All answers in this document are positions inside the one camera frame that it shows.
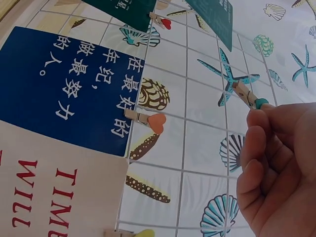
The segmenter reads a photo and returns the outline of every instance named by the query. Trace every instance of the teal clothespin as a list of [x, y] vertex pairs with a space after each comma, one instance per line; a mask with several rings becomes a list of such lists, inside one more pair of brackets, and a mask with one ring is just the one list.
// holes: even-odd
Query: teal clothespin
[[264, 98], [258, 99], [241, 81], [233, 83], [233, 90], [250, 109], [259, 110], [263, 104], [269, 103]]

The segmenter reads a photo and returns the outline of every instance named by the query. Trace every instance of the starfish print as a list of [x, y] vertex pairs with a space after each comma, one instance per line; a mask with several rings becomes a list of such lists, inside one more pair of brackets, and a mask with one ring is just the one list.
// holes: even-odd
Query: starfish print
[[297, 7], [302, 5], [303, 3], [307, 2], [307, 4], [310, 6], [312, 9], [315, 19], [316, 19], [316, 4], [313, 2], [314, 0], [296, 0], [296, 2], [292, 5], [292, 7]]
[[[233, 86], [233, 82], [242, 81], [244, 84], [250, 84], [250, 80], [249, 80], [249, 76], [242, 76], [242, 77], [234, 78], [233, 73], [232, 73], [232, 68], [229, 66], [229, 61], [228, 61], [228, 58], [227, 58], [226, 54], [224, 53], [224, 51], [221, 48], [219, 48], [219, 50], [220, 50], [222, 62], [225, 63], [224, 64], [224, 68], [225, 68], [226, 73], [227, 73], [227, 74], [223, 74], [223, 77], [227, 81], [227, 85], [225, 87], [225, 91], [230, 93], [230, 94], [226, 94], [226, 101], [228, 101], [228, 99], [230, 98], [231, 94], [233, 94], [233, 92], [234, 92], [233, 87], [232, 87]], [[214, 72], [215, 74], [217, 74], [219, 76], [222, 76], [222, 73], [221, 73], [220, 70], [217, 70], [213, 66], [203, 62], [200, 59], [198, 59], [198, 61], [200, 63], [202, 63], [204, 66], [206, 66], [209, 70]], [[251, 82], [255, 82], [259, 78], [260, 78], [259, 74], [251, 74]], [[221, 107], [221, 106], [224, 106], [224, 104], [225, 104], [225, 100], [224, 100], [224, 93], [223, 93], [221, 98], [219, 99], [217, 105], [219, 107]]]
[[295, 62], [298, 64], [298, 66], [301, 67], [301, 69], [299, 69], [296, 73], [293, 74], [292, 77], [292, 81], [295, 81], [298, 77], [298, 75], [300, 75], [301, 73], [303, 73], [303, 78], [304, 78], [304, 82], [306, 87], [308, 88], [308, 77], [307, 77], [307, 72], [316, 72], [316, 66], [313, 67], [309, 67], [309, 63], [310, 63], [310, 54], [308, 53], [307, 50], [307, 45], [305, 45], [305, 50], [306, 50], [306, 61], [305, 61], [305, 65], [303, 65], [303, 63], [301, 62], [301, 60], [294, 54], [292, 54], [292, 57], [294, 58]]

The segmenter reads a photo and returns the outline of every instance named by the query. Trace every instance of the paper card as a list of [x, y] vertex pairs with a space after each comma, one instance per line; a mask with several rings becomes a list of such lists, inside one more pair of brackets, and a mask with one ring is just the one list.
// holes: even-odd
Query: paper card
[[131, 27], [147, 32], [156, 0], [83, 0]]
[[0, 51], [0, 120], [124, 156], [144, 60], [15, 27]]
[[0, 121], [0, 236], [103, 237], [127, 162]]
[[186, 0], [221, 39], [228, 50], [233, 45], [233, 6], [228, 0]]

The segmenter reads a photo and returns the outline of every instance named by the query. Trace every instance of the scallop shell print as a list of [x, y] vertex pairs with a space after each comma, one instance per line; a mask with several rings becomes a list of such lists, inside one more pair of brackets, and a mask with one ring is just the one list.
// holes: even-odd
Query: scallop shell print
[[149, 35], [147, 35], [151, 34], [152, 36], [160, 37], [160, 33], [156, 30], [155, 27], [149, 27], [147, 30], [147, 34], [136, 32], [132, 27], [126, 24], [124, 25], [124, 28], [121, 27], [119, 30], [125, 36], [125, 38], [123, 38], [123, 41], [126, 41], [129, 45], [134, 45], [136, 47], [139, 47], [141, 44], [147, 45], [148, 40], [149, 47], [156, 47], [158, 44], [160, 44], [160, 39], [156, 39], [153, 37], [149, 39]]
[[316, 26], [310, 28], [310, 35], [316, 39]]
[[225, 233], [231, 231], [230, 228], [225, 230], [214, 230], [214, 228], [224, 228], [225, 227], [225, 212], [228, 209], [227, 215], [227, 227], [231, 227], [235, 224], [235, 218], [238, 214], [239, 207], [237, 204], [237, 199], [232, 195], [227, 196], [226, 194], [216, 196], [214, 199], [210, 200], [204, 213], [202, 215], [202, 220], [200, 222], [200, 227], [202, 228], [201, 233], [203, 237], [211, 237], [215, 235], [220, 235], [223, 237]]
[[258, 35], [253, 41], [255, 42], [254, 45], [256, 50], [261, 53], [261, 48], [265, 57], [269, 57], [273, 53], [275, 45], [269, 37]]
[[278, 5], [275, 4], [266, 4], [266, 8], [263, 8], [265, 14], [269, 17], [273, 17], [275, 20], [279, 21], [285, 15], [286, 10]]
[[278, 76], [278, 74], [277, 74], [275, 71], [269, 69], [269, 74], [270, 74], [271, 79], [274, 81], [274, 83], [275, 83], [278, 87], [280, 87], [280, 88], [283, 89], [283, 90], [288, 91], [287, 88], [286, 88], [286, 86], [285, 86], [285, 85], [283, 84], [283, 82], [281, 81], [281, 78]]
[[[232, 134], [228, 137], [229, 144], [229, 171], [234, 172], [240, 167], [240, 151], [245, 141], [244, 136]], [[227, 138], [221, 142], [219, 155], [225, 167], [228, 165], [227, 161]]]

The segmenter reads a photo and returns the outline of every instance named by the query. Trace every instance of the white card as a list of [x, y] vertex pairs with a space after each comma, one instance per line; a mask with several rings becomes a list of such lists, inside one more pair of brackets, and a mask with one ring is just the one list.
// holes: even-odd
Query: white card
[[3, 121], [0, 131], [1, 236], [102, 237], [114, 229], [126, 159]]

